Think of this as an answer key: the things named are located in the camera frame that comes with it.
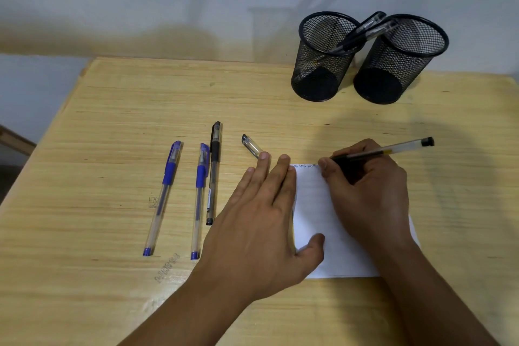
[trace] hand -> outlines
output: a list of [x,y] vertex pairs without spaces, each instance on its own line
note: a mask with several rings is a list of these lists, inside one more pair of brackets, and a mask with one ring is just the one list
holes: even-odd
[[192,274],[227,285],[247,305],[301,282],[324,257],[322,234],[297,254],[291,242],[296,171],[289,156],[270,173],[270,155],[259,156],[211,226]]
[[[371,139],[336,151],[332,156],[379,148]],[[368,252],[414,244],[409,229],[407,173],[387,155],[352,162],[348,179],[330,158],[319,160],[322,176],[346,231]]]

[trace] paper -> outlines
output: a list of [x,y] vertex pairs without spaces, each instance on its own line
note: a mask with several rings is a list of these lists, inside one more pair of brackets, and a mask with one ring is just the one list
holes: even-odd
[[[293,164],[297,171],[294,205],[294,242],[297,249],[306,246],[316,233],[326,237],[324,260],[308,278],[378,277],[378,271],[366,251],[342,226],[333,209],[330,191],[316,164]],[[418,243],[409,217],[413,239]]]

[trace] skin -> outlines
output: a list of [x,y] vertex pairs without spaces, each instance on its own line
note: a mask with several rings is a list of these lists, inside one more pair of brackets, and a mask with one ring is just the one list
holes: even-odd
[[[379,147],[368,139],[333,155]],[[410,342],[497,345],[413,241],[405,170],[386,155],[356,164],[347,176],[330,158],[319,165],[337,216],[388,284]],[[215,219],[187,281],[121,346],[216,344],[249,304],[301,282],[321,263],[322,234],[298,253],[289,239],[296,185],[290,158],[269,168],[262,152]]]

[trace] wooden desk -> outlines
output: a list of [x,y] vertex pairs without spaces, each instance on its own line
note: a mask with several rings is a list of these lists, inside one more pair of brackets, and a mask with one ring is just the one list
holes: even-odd
[[[387,145],[434,136],[435,148],[395,156],[409,174],[422,248],[503,344],[519,344],[515,81],[426,72],[396,104],[379,106],[352,86],[323,103],[302,100],[291,73],[291,66],[96,59],[0,208],[0,344],[115,344],[184,282],[194,264],[199,144],[216,120],[224,126],[218,210],[255,164],[243,133],[294,163],[365,137]],[[145,258],[152,205],[177,139],[184,150],[155,256]],[[376,278],[304,281],[250,306],[221,341],[401,343],[394,302]]]

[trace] pen holder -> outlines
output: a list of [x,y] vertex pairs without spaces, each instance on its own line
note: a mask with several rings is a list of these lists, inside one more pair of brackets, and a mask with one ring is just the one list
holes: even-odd
[[314,13],[302,20],[301,41],[291,80],[295,93],[310,101],[329,100],[337,93],[355,53],[365,43],[345,56],[328,50],[335,48],[359,25],[352,17],[331,11]]
[[435,23],[409,14],[392,15],[399,26],[378,37],[354,78],[354,87],[377,104],[397,101],[433,57],[449,46]]

